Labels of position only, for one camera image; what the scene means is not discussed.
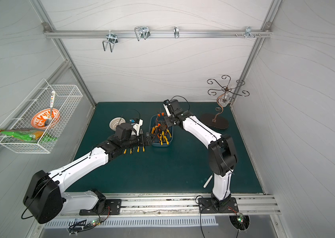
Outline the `blue plastic storage box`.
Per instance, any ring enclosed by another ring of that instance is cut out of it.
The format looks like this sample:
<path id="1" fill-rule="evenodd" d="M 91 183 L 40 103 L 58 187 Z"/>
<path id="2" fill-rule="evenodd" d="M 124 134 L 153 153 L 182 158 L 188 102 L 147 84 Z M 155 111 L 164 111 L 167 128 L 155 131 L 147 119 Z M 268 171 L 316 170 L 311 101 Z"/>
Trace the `blue plastic storage box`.
<path id="1" fill-rule="evenodd" d="M 154 135 L 152 146 L 168 147 L 173 140 L 173 126 L 167 126 L 165 116 L 166 113 L 159 113 L 150 120 L 149 132 Z"/>

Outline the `orange black long nose pliers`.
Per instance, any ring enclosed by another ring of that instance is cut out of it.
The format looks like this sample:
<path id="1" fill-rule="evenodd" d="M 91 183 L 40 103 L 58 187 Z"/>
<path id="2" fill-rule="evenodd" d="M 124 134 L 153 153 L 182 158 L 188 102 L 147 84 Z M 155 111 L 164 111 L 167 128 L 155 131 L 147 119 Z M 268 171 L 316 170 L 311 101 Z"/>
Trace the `orange black long nose pliers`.
<path id="1" fill-rule="evenodd" d="M 159 113 L 157 114 L 156 118 L 156 127 L 160 130 L 161 133 L 168 129 L 164 116 L 165 113 Z"/>

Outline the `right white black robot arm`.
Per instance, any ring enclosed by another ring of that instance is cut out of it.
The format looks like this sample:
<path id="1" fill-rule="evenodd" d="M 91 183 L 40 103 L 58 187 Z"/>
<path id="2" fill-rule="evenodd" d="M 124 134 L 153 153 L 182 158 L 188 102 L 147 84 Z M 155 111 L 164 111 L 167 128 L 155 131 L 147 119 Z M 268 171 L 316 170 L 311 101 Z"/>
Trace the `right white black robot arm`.
<path id="1" fill-rule="evenodd" d="M 238 156 L 231 136 L 220 134 L 203 124 L 190 111 L 184 111 L 178 100 L 163 102 L 168 126 L 179 126 L 194 135 L 208 150 L 209 166 L 214 174 L 212 203 L 214 208 L 224 207 L 231 199 L 231 179 Z"/>

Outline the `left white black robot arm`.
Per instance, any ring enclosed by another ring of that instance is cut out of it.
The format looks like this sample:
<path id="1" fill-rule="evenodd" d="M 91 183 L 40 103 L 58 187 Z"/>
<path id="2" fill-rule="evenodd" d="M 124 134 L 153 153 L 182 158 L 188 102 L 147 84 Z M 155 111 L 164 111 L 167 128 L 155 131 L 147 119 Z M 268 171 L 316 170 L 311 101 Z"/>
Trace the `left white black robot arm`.
<path id="1" fill-rule="evenodd" d="M 29 183 L 23 199 L 26 211 L 44 224 L 63 211 L 91 210 L 102 205 L 105 197 L 93 190 L 83 199 L 64 195 L 64 192 L 80 178 L 101 167 L 126 150 L 134 152 L 138 148 L 150 146 L 154 139 L 152 133 L 143 133 L 135 125 L 123 123 L 116 128 L 115 134 L 99 143 L 86 155 L 51 172 L 36 172 Z"/>

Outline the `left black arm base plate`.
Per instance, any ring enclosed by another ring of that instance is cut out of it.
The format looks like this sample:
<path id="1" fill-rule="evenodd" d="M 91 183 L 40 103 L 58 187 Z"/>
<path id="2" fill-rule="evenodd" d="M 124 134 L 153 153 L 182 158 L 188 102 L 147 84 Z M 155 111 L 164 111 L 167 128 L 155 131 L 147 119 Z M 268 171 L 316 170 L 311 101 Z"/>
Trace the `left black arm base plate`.
<path id="1" fill-rule="evenodd" d="M 106 199 L 99 200 L 98 203 L 90 210 L 82 209 L 79 211 L 81 216 L 94 216 L 95 214 L 102 215 L 119 215 L 121 210 L 121 199 Z"/>

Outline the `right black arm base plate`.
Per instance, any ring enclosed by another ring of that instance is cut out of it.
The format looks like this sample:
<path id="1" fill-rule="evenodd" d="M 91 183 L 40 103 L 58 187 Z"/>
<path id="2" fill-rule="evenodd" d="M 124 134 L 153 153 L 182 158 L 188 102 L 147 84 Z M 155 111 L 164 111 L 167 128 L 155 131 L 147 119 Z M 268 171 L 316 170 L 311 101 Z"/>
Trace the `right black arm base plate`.
<path id="1" fill-rule="evenodd" d="M 238 204 L 235 197 L 218 201 L 216 198 L 199 197 L 196 199 L 201 214 L 237 214 Z"/>

